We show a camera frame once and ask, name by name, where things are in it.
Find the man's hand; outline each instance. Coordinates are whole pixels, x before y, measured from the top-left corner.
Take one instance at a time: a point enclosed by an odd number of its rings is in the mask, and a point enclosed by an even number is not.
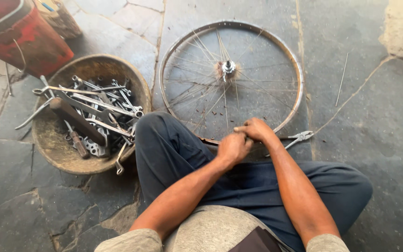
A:
[[[232,133],[220,142],[216,158],[226,163],[228,170],[240,163],[250,151],[253,141],[245,138],[245,133]]]
[[[234,132],[243,132],[249,138],[264,143],[265,140],[274,139],[273,130],[261,119],[251,118],[243,123],[244,126],[235,127]]]

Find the man's right hand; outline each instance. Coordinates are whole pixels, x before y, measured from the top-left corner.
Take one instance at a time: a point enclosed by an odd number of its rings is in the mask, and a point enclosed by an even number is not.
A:
[[[266,140],[277,139],[273,130],[261,119],[251,118],[243,123],[244,126],[235,127],[234,132],[243,132],[249,138],[265,144]]]

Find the knee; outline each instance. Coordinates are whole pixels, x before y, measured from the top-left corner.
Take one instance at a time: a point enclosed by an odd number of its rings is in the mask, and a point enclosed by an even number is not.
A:
[[[368,202],[372,197],[372,183],[369,178],[361,173],[361,171],[355,169],[352,166],[345,165],[348,174],[352,177],[353,191],[358,194],[358,196]]]
[[[145,114],[136,124],[135,138],[138,139],[138,136],[141,138],[141,135],[164,129],[166,127],[165,121],[168,121],[170,117],[172,117],[171,114],[162,111]]]

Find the dark blue pants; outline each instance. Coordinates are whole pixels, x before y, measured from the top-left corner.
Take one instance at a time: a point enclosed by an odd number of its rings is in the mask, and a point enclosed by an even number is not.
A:
[[[138,121],[136,160],[148,205],[166,188],[213,158],[208,148],[168,113],[153,112]],[[340,233],[346,232],[371,198],[368,178],[346,164],[310,161],[298,165],[316,188]],[[265,223],[292,249],[305,251],[284,209],[271,161],[236,165],[199,205],[242,209]]]

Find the metal rim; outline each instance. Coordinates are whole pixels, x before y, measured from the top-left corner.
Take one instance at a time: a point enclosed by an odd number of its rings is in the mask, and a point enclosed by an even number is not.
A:
[[[301,64],[297,60],[295,54],[288,48],[287,44],[280,37],[272,34],[271,32],[265,30],[264,28],[261,28],[259,26],[255,26],[255,25],[252,25],[252,24],[249,24],[249,23],[246,23],[246,22],[242,22],[242,21],[223,20],[223,21],[218,21],[218,22],[215,22],[215,23],[207,24],[205,26],[202,26],[202,27],[199,27],[197,29],[194,29],[194,30],[190,31],[185,36],[183,36],[180,39],[178,39],[171,46],[171,48],[166,52],[166,54],[163,57],[163,60],[161,61],[160,74],[158,76],[159,82],[160,82],[161,96],[163,97],[164,104],[165,104],[167,110],[171,113],[172,116],[174,116],[175,118],[178,118],[178,117],[176,117],[176,115],[173,112],[173,110],[170,108],[170,105],[169,105],[169,103],[167,101],[167,98],[166,98],[166,95],[165,95],[165,92],[164,92],[164,84],[163,84],[164,69],[166,67],[167,61],[169,60],[171,54],[173,52],[175,52],[176,49],[182,43],[184,43],[188,38],[194,36],[194,34],[196,34],[198,32],[207,31],[207,30],[210,30],[210,29],[224,28],[224,27],[237,28],[237,29],[253,31],[255,33],[261,33],[262,36],[270,39],[273,43],[278,45],[284,51],[284,53],[286,54],[288,59],[292,62],[293,66],[294,66],[294,69],[296,71],[296,77],[297,77],[297,80],[298,80],[298,91],[297,91],[297,95],[296,95],[296,101],[295,101],[295,104],[294,104],[292,110],[290,111],[288,116],[284,119],[284,121],[279,126],[277,126],[275,129],[273,129],[274,133],[280,131],[294,117],[294,115],[297,112],[297,110],[299,108],[299,105],[301,103],[301,98],[302,98],[303,89],[304,89],[304,76],[303,76]],[[198,138],[200,138],[203,142],[205,142],[207,144],[218,145],[220,143],[220,141],[206,139],[206,138],[200,137],[197,134],[195,134],[195,135],[198,136]]]

